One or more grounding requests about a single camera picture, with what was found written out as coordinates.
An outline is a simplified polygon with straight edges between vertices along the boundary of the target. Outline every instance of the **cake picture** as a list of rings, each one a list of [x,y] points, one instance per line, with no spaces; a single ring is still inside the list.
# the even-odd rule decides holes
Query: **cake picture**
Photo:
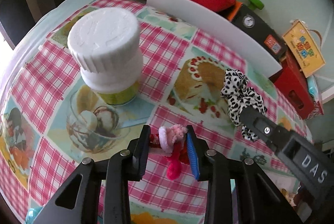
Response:
[[[76,16],[72,17],[72,19],[70,21],[68,21],[66,24],[64,24],[61,28],[56,29],[53,34],[53,36],[51,37],[52,40],[56,41],[57,43],[65,46],[66,48],[68,48],[67,46],[67,37],[68,34],[71,30],[71,28],[73,27],[73,25],[80,20],[83,16],[85,16],[86,14],[90,13],[91,11],[96,10],[96,8],[93,7],[87,7],[84,10],[82,10],[81,12],[79,12]]]
[[[207,85],[211,96],[218,101],[219,92],[224,86],[225,70],[223,65],[210,57],[198,56],[185,62],[174,90],[181,101],[193,102],[201,98],[204,85]]]
[[[220,97],[225,66],[193,47],[167,98],[171,106],[218,126],[231,124],[228,103]]]

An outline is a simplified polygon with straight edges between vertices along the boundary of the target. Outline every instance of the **orange label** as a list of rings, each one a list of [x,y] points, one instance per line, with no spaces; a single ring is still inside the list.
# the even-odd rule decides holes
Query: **orange label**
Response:
[[[279,45],[277,40],[272,36],[268,35],[264,43],[275,53],[278,54],[278,52],[282,49],[282,47]]]

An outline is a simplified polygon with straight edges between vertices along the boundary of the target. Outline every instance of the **white screw cap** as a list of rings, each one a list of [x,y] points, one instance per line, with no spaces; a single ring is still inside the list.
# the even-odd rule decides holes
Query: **white screw cap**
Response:
[[[81,69],[92,73],[118,70],[139,48],[137,18],[122,8],[102,8],[88,13],[72,27],[68,48]]]

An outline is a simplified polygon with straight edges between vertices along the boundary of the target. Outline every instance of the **table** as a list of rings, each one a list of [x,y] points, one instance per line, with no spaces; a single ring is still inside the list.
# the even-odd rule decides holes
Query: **table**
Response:
[[[135,100],[116,108],[126,137],[108,150],[87,149],[87,144],[82,148],[66,128],[70,99],[84,85],[68,51],[67,35],[84,14],[111,6],[131,11],[140,22],[141,86]],[[187,71],[194,58],[207,61],[200,72],[202,86]],[[262,141],[243,139],[226,115],[226,103],[216,94],[222,86],[214,76],[224,74],[227,67],[248,76],[249,86],[263,96],[268,118],[312,141],[305,122],[274,85],[201,29],[130,0],[95,0],[76,11],[50,32],[38,52],[26,61],[1,112],[0,189],[16,216],[24,219],[29,207],[44,205],[84,157],[99,161],[126,148],[129,140],[139,136],[143,124],[149,124],[152,132],[162,125],[191,124],[210,148],[237,160],[252,157],[278,187],[295,190],[298,181],[284,164]],[[208,106],[205,110],[201,98]],[[180,178],[169,181],[167,166],[164,157],[149,155],[143,180],[129,183],[131,213],[146,212],[154,217],[154,223],[161,218],[171,223],[201,223],[207,183],[195,181],[187,165],[183,165]],[[99,211],[104,190],[102,183]]]

